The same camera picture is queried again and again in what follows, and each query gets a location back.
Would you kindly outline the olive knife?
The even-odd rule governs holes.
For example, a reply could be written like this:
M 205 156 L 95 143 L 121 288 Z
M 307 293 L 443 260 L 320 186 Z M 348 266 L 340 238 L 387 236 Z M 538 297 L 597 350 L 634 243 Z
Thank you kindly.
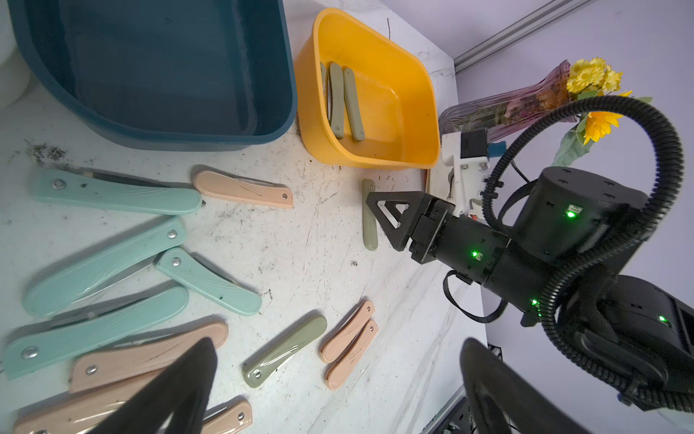
M 331 103 L 330 103 L 330 84 L 329 84 L 329 70 L 324 63 L 320 63 L 321 78 L 322 78 L 322 88 L 323 96 L 325 100 L 325 112 L 327 120 L 331 117 Z
M 363 243 L 368 251 L 378 249 L 378 229 L 377 221 L 372 210 L 367 204 L 368 195 L 375 190 L 375 184 L 370 179 L 361 181 L 361 192 L 363 193 Z
M 329 66 L 330 79 L 330 125 L 337 139 L 344 138 L 344 81 L 343 69 L 338 63 Z
M 363 119 L 361 118 L 355 74 L 349 67 L 343 67 L 343 90 L 352 139 L 355 142 L 364 141 L 366 135 L 363 127 Z
M 327 320 L 317 311 L 309 312 L 300 318 L 242 365 L 241 371 L 246 385 L 252 389 L 260 387 L 291 357 L 320 338 L 326 329 Z

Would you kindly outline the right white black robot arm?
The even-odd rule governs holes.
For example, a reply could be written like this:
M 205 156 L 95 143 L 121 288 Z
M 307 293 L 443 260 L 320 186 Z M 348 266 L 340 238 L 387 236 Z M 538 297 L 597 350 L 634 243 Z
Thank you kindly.
M 654 188 L 643 193 L 576 168 L 549 166 L 510 196 L 513 225 L 493 202 L 502 175 L 546 128 L 593 112 L 632 119 L 654 148 Z M 578 368 L 642 410 L 693 410 L 693 311 L 623 268 L 672 209 L 684 155 L 672 123 L 649 103 L 600 96 L 558 108 L 527 128 L 502 155 L 482 193 L 483 219 L 457 217 L 424 192 L 372 192 L 366 199 L 397 251 L 439 261 L 466 284 L 497 295 L 541 325 Z

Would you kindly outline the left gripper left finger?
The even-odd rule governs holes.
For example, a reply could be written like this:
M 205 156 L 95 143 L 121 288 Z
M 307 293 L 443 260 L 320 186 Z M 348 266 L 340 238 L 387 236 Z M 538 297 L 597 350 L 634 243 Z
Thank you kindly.
M 211 339 L 201 339 L 92 431 L 200 433 L 217 362 Z

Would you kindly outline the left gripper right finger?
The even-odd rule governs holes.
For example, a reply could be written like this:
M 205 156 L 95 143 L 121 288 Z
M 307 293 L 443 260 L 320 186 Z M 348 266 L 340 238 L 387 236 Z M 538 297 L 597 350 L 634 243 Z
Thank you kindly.
M 460 356 L 464 388 L 478 433 L 585 433 L 587 430 L 535 390 L 479 341 Z

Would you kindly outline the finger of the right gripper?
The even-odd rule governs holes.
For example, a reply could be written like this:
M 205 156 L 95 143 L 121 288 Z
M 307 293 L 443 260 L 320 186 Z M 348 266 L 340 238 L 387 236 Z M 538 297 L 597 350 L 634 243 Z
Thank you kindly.
M 371 192 L 366 198 L 367 206 L 396 251 L 405 250 L 429 203 L 429 195 L 421 191 Z

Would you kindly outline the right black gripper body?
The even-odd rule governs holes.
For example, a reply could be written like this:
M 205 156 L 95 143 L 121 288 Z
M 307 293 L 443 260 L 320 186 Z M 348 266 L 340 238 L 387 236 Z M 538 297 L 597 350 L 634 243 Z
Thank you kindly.
M 413 260 L 437 260 L 465 281 L 489 278 L 509 242 L 505 234 L 469 217 L 456 217 L 453 204 L 433 195 L 423 196 L 418 211 L 410 235 Z

